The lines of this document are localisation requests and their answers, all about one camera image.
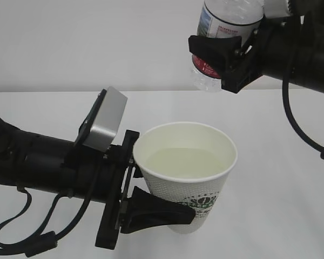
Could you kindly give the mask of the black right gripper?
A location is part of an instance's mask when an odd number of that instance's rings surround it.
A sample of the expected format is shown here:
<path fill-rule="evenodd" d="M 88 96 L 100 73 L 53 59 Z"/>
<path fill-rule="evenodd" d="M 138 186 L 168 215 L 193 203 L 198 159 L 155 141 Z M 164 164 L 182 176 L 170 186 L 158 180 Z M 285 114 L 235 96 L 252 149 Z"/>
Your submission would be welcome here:
<path fill-rule="evenodd" d="M 221 88 L 239 93 L 262 76 L 261 62 L 270 38 L 266 20 L 254 29 L 241 47 L 242 37 L 208 38 L 190 36 L 189 51 L 194 67 L 205 76 L 221 78 Z"/>

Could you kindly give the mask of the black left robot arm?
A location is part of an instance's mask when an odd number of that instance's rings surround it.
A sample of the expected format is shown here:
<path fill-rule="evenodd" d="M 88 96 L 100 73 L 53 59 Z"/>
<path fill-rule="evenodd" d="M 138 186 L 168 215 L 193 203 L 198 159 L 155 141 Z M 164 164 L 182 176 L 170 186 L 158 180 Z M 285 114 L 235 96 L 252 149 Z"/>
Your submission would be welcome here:
<path fill-rule="evenodd" d="M 31 257 L 55 248 L 80 222 L 91 201 L 105 205 L 95 241 L 98 248 L 114 249 L 121 233 L 189 225 L 195 211 L 186 205 L 161 199 L 138 187 L 128 195 L 131 179 L 142 176 L 132 156 L 138 137 L 138 132 L 128 130 L 121 145 L 98 151 L 80 140 L 71 142 L 23 131 L 0 118 L 0 185 L 16 187 L 26 195 L 24 212 L 31 205 L 31 189 L 56 194 L 37 230 L 17 243 L 0 242 L 0 256 Z M 46 231 L 63 197 L 77 197 L 83 203 L 63 230 Z"/>

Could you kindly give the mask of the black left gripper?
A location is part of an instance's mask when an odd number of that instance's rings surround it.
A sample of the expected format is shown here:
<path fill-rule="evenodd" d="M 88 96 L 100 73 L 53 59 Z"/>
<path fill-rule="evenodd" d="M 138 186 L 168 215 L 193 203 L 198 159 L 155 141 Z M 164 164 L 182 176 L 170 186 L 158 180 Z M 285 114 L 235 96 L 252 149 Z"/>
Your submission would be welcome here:
<path fill-rule="evenodd" d="M 83 203 L 72 221 L 62 230 L 69 234 L 84 216 L 91 201 L 102 202 L 105 207 L 100 218 L 95 246 L 113 249 L 119 232 L 131 234 L 143 229 L 189 225 L 195 210 L 181 203 L 167 201 L 134 187 L 132 196 L 121 188 L 130 184 L 135 168 L 132 152 L 139 132 L 127 130 L 120 145 L 110 145 L 97 151 L 65 140 L 65 180 L 75 197 Z"/>

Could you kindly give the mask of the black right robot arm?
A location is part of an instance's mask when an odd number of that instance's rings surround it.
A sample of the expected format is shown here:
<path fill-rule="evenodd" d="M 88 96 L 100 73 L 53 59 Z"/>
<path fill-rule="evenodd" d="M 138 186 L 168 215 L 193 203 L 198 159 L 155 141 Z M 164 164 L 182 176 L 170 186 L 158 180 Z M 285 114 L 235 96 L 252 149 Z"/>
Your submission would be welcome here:
<path fill-rule="evenodd" d="M 324 1 L 265 1 L 245 15 L 242 4 L 206 1 L 188 39 L 193 64 L 238 93 L 262 76 L 324 93 Z"/>

